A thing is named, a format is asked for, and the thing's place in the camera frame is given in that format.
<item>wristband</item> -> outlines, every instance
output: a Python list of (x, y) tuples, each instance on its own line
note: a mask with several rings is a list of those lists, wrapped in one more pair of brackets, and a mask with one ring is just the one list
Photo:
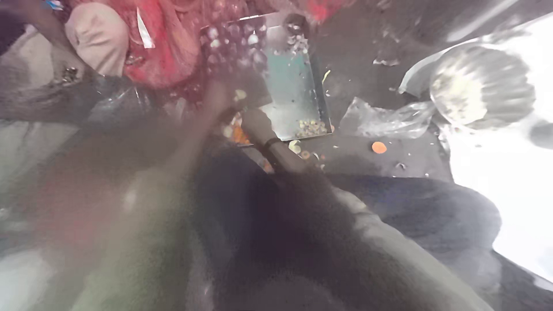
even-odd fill
[(269, 150), (269, 147), (271, 147), (272, 144), (278, 143), (278, 142), (282, 142), (282, 141), (280, 140), (280, 138), (278, 138), (278, 137), (273, 137), (273, 138), (269, 139), (269, 140), (263, 145), (263, 148), (262, 148), (262, 149), (263, 149), (264, 151), (268, 151), (268, 150)]

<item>knee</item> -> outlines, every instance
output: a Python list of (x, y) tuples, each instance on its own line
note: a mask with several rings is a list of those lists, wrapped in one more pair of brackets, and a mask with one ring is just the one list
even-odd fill
[(464, 227), (473, 246), (491, 248), (502, 221), (495, 204), (484, 195), (462, 186), (443, 194), (454, 208), (455, 223)]
[(129, 30), (117, 12), (102, 3), (84, 3), (72, 12), (66, 27), (72, 28), (78, 41), (101, 38), (103, 43), (123, 46), (126, 50)]

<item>food scrap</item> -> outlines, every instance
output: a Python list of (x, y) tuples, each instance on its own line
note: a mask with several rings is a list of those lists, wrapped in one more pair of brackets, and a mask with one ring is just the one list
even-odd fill
[(300, 120), (300, 131), (296, 134), (297, 138), (311, 137), (326, 134), (326, 126), (322, 121)]
[(222, 128), (223, 135), (228, 138), (230, 141), (237, 144), (249, 145), (251, 142), (248, 139), (248, 136), (242, 130), (242, 115), (240, 112), (236, 113), (232, 119), (231, 124)]
[(291, 141), (289, 144), (288, 144), (288, 149), (292, 150), (295, 154), (299, 154), (301, 152), (301, 147), (296, 145), (297, 143), (299, 143), (300, 141), (298, 140), (295, 140), (295, 141)]
[(311, 156), (311, 153), (309, 153), (309, 151), (307, 150), (304, 150), (300, 153), (300, 157), (304, 160), (309, 159), (310, 156)]
[(326, 77), (328, 77), (329, 73), (330, 73), (330, 70), (325, 73), (325, 76), (322, 78), (321, 84), (325, 83)]
[(246, 92), (244, 90), (235, 90), (234, 93), (236, 94), (234, 99), (233, 99), (235, 102), (240, 101), (240, 100), (248, 97), (248, 94), (246, 94)]
[(384, 153), (386, 152), (386, 150), (388, 150), (383, 142), (374, 142), (372, 145), (372, 149), (378, 154)]

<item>steel bowl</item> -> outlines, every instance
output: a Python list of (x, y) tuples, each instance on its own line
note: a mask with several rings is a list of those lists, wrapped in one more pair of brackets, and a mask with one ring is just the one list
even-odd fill
[(470, 129), (508, 126), (527, 116), (536, 99), (529, 67), (497, 45), (467, 43), (438, 61), (430, 97), (453, 125)]

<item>chopped vegetable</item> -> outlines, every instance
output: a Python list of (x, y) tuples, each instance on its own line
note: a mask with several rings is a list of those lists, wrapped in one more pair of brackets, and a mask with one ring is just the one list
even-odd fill
[(374, 142), (372, 148), (373, 151), (378, 154), (384, 153), (386, 152), (386, 150), (388, 150), (383, 142)]

